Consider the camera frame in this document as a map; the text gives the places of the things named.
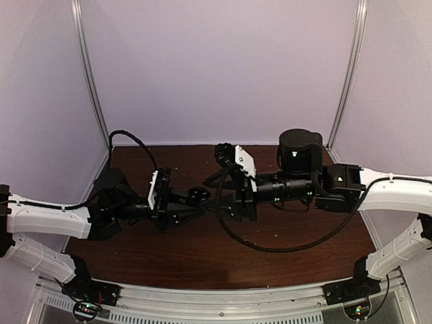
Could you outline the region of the black round cap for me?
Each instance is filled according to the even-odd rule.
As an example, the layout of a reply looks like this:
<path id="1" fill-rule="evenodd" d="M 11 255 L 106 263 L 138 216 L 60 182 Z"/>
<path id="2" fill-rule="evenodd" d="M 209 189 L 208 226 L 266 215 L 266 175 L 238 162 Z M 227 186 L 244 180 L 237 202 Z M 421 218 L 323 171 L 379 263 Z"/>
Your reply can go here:
<path id="1" fill-rule="evenodd" d="M 186 202 L 195 207 L 207 202 L 211 197 L 211 193 L 205 188 L 193 187 L 188 190 Z"/>

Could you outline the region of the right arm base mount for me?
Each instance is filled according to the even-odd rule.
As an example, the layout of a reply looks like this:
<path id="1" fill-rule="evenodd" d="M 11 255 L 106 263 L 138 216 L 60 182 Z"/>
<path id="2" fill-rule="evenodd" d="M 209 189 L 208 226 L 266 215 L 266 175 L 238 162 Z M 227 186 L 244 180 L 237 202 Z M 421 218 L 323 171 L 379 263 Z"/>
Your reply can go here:
<path id="1" fill-rule="evenodd" d="M 369 278 L 360 281 L 352 278 L 327 283 L 323 286 L 323 293 L 328 306 L 366 298 L 378 294 L 380 291 L 380 281 Z"/>

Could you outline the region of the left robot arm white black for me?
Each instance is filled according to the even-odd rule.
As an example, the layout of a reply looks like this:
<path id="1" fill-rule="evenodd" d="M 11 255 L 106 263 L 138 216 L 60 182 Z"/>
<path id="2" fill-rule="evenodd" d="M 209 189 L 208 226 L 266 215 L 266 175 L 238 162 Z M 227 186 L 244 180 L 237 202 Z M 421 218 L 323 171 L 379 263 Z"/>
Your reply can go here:
<path id="1" fill-rule="evenodd" d="M 1 257 L 13 259 L 34 271 L 47 274 L 71 289 L 83 300 L 97 294 L 86 262 L 77 256 L 55 252 L 26 233 L 58 234 L 81 240 L 106 241 L 118 234 L 123 222 L 133 226 L 150 221 L 158 231 L 179 226 L 205 214 L 211 197 L 204 188 L 187 194 L 170 186 L 171 170 L 153 172 L 148 194 L 140 196 L 124 173 L 108 169 L 94 181 L 94 196 L 78 205 L 50 205 L 30 200 L 1 185 Z"/>

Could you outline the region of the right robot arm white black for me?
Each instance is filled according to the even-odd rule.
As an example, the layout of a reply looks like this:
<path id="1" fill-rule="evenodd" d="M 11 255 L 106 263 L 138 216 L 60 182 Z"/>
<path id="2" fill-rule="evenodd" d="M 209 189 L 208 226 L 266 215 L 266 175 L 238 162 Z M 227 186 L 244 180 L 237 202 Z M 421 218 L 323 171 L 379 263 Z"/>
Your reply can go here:
<path id="1" fill-rule="evenodd" d="M 258 173 L 253 157 L 241 146 L 218 144 L 214 156 L 217 173 L 204 180 L 215 188 L 215 208 L 222 208 L 222 191 L 233 190 L 230 213 L 256 219 L 260 203 L 299 201 L 349 222 L 368 210 L 408 211 L 416 219 L 388 245 L 359 259 L 354 277 L 346 283 L 350 297 L 360 298 L 372 283 L 431 248 L 431 178 L 396 175 L 352 164 L 323 163 L 323 138 L 317 132 L 295 128 L 279 135 L 274 172 Z"/>

